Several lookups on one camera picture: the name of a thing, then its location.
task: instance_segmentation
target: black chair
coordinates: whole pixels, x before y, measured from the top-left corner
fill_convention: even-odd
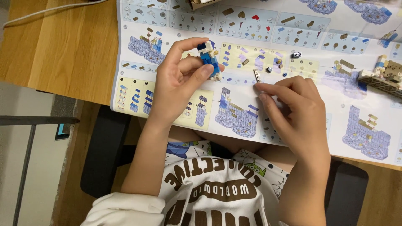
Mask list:
[[[92,133],[81,176],[81,189],[99,198],[110,193],[116,169],[131,163],[135,145],[123,145],[131,116],[111,111],[102,105]],[[226,148],[211,143],[214,156],[231,158]],[[333,161],[330,167],[325,213],[327,226],[355,226],[368,182],[367,173],[342,161]]]

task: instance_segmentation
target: white sweatshirt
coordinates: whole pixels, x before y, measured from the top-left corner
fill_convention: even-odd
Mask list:
[[[284,226],[271,184],[242,163],[211,156],[167,165],[159,197],[112,193],[82,226]]]

